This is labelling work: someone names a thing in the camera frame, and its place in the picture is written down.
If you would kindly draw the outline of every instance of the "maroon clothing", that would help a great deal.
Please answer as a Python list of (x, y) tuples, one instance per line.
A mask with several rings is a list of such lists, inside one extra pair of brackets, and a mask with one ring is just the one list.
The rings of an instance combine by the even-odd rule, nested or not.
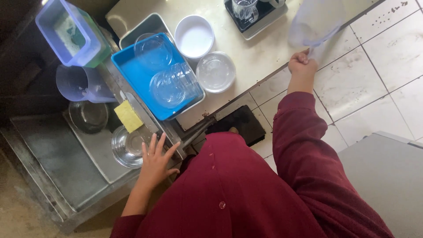
[(118, 218), (111, 237), (393, 237), (321, 140), (313, 95), (288, 94), (273, 122), (276, 175), (241, 136), (206, 137), (146, 216)]

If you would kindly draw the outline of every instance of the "person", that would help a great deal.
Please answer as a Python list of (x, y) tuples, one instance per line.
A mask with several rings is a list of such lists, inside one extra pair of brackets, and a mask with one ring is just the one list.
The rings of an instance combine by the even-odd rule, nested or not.
[(213, 133), (187, 169), (147, 214), (153, 188), (176, 144), (161, 154), (143, 144), (144, 164), (112, 238), (393, 237), (348, 181), (337, 153), (321, 140), (326, 122), (315, 111), (315, 60), (296, 53), (287, 95), (273, 121), (277, 174), (233, 132)]

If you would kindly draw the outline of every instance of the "maroon sleeve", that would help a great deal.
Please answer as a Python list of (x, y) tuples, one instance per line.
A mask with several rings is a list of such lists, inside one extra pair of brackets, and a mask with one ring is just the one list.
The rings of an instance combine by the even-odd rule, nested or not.
[(312, 94), (285, 96), (273, 121), (277, 173), (306, 203), (328, 237), (393, 237), (348, 181), (336, 152), (321, 140), (326, 130)]
[(134, 238), (145, 215), (123, 216), (116, 219), (110, 238)]

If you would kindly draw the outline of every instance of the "kitchen counter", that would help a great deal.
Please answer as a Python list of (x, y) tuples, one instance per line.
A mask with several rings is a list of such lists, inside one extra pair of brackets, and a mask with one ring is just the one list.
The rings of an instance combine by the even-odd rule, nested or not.
[[(342, 0), (346, 9), (345, 23), (354, 19), (372, 5), (383, 0)], [(276, 74), (301, 49), (288, 45), (288, 30), (303, 0), (287, 0), (287, 14), (264, 29), (251, 40), (245, 40), (227, 13), (223, 0), (120, 0), (106, 15), (119, 38), (153, 12), (162, 16), (173, 33), (185, 16), (196, 14), (206, 18), (215, 34), (213, 50), (227, 53), (236, 66), (236, 81), (221, 94), (207, 93), (205, 100), (177, 120), (184, 130), (201, 121), (203, 115), (216, 111), (241, 97), (261, 81)]]

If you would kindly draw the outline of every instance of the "stainless steel bowl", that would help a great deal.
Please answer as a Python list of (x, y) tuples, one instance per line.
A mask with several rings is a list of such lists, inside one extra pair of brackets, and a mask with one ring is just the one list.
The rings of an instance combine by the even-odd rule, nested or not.
[(70, 102), (69, 115), (79, 130), (86, 134), (96, 134), (106, 127), (109, 109), (105, 103)]
[(118, 127), (112, 135), (112, 151), (121, 165), (138, 169), (143, 165), (142, 143), (144, 138), (138, 131), (128, 133), (124, 126)]

